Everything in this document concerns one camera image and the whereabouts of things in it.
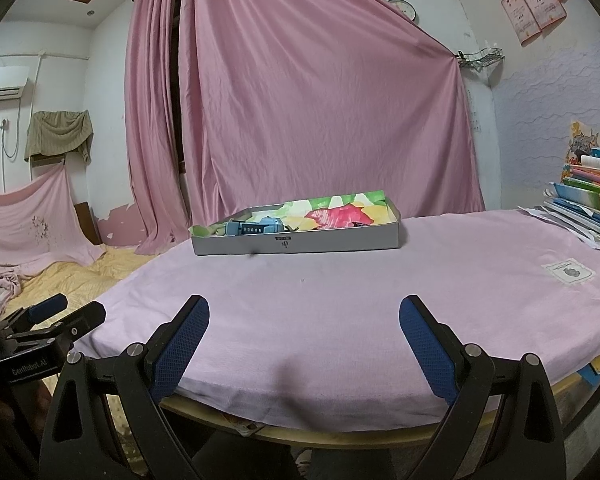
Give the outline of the pink sheet on wall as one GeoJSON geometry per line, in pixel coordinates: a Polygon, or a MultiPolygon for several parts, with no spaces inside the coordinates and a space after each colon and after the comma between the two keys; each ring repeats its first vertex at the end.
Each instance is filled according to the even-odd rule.
{"type": "Polygon", "coordinates": [[[89,266],[103,253],[81,230],[64,165],[0,194],[0,275],[32,278],[55,262],[89,266]]]}

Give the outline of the white cloth label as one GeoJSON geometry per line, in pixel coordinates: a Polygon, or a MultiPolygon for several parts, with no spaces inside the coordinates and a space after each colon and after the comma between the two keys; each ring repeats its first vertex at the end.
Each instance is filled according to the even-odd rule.
{"type": "Polygon", "coordinates": [[[565,285],[584,283],[592,280],[596,275],[592,269],[573,258],[561,262],[544,264],[543,269],[565,285]]]}

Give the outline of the pink curtain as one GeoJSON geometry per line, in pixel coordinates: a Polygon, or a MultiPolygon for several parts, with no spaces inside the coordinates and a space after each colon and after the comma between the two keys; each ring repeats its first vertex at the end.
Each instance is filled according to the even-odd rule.
{"type": "Polygon", "coordinates": [[[124,108],[143,254],[296,198],[484,207],[457,59],[386,0],[135,0],[124,108]]]}

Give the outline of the white air conditioner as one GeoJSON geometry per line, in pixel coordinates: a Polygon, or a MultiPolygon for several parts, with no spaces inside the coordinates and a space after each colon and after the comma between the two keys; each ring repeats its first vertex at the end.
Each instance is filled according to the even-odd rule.
{"type": "Polygon", "coordinates": [[[24,66],[0,67],[0,102],[19,100],[28,82],[29,70],[24,66]]]}

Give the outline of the pink tablecloth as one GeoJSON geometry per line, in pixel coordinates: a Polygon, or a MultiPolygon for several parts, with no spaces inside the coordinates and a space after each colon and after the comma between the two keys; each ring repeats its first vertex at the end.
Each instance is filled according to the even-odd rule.
{"type": "Polygon", "coordinates": [[[406,296],[491,356],[535,353],[551,382],[600,355],[600,250],[514,210],[404,228],[400,248],[379,252],[199,257],[179,244],[102,294],[106,320],[76,346],[115,356],[199,295],[210,323],[178,393],[265,425],[329,432],[444,414],[400,329],[406,296]],[[595,278],[565,285],[543,269],[569,258],[595,278]]]}

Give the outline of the grey tray with colourful liner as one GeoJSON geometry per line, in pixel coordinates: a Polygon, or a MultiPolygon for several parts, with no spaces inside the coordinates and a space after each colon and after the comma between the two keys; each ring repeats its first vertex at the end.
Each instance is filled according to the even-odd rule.
{"type": "Polygon", "coordinates": [[[401,214],[382,191],[288,200],[257,206],[189,229],[198,256],[366,252],[400,246],[401,214]],[[279,218],[284,232],[227,236],[230,220],[279,218]]]}

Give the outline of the stack of books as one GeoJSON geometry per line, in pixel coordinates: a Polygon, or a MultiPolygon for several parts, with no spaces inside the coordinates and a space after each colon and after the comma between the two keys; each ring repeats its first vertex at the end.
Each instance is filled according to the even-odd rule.
{"type": "Polygon", "coordinates": [[[600,133],[573,119],[559,179],[547,185],[541,203],[519,210],[600,250],[600,133]]]}

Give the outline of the olive green hanging cloth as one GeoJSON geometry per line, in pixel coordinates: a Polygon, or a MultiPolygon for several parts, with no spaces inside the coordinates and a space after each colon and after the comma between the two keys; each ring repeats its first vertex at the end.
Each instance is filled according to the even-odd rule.
{"type": "Polygon", "coordinates": [[[32,157],[49,158],[76,152],[88,164],[93,136],[94,129],[87,110],[41,110],[31,117],[23,159],[28,162],[32,157]]]}

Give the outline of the blue watch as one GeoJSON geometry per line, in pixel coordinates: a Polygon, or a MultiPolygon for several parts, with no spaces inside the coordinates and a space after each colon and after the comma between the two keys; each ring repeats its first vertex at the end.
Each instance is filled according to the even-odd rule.
{"type": "Polygon", "coordinates": [[[286,226],[279,218],[263,217],[259,221],[230,220],[225,225],[227,236],[274,234],[284,232],[286,226]]]}

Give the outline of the round wall clock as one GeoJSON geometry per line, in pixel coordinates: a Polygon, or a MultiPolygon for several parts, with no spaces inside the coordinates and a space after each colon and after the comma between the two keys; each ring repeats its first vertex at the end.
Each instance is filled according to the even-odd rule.
{"type": "Polygon", "coordinates": [[[415,7],[407,0],[388,0],[390,6],[406,16],[411,22],[418,24],[418,14],[415,7]]]}

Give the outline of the yellow blanket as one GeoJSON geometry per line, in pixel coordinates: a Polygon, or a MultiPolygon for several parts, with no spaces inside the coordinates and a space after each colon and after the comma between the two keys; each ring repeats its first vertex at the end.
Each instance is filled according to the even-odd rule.
{"type": "Polygon", "coordinates": [[[137,255],[134,248],[104,246],[102,255],[89,266],[74,262],[55,262],[34,278],[21,282],[20,294],[6,304],[3,316],[20,308],[63,294],[68,301],[65,310],[35,325],[34,328],[50,326],[63,316],[97,299],[117,282],[127,278],[135,270],[148,263],[154,256],[137,255]]]}

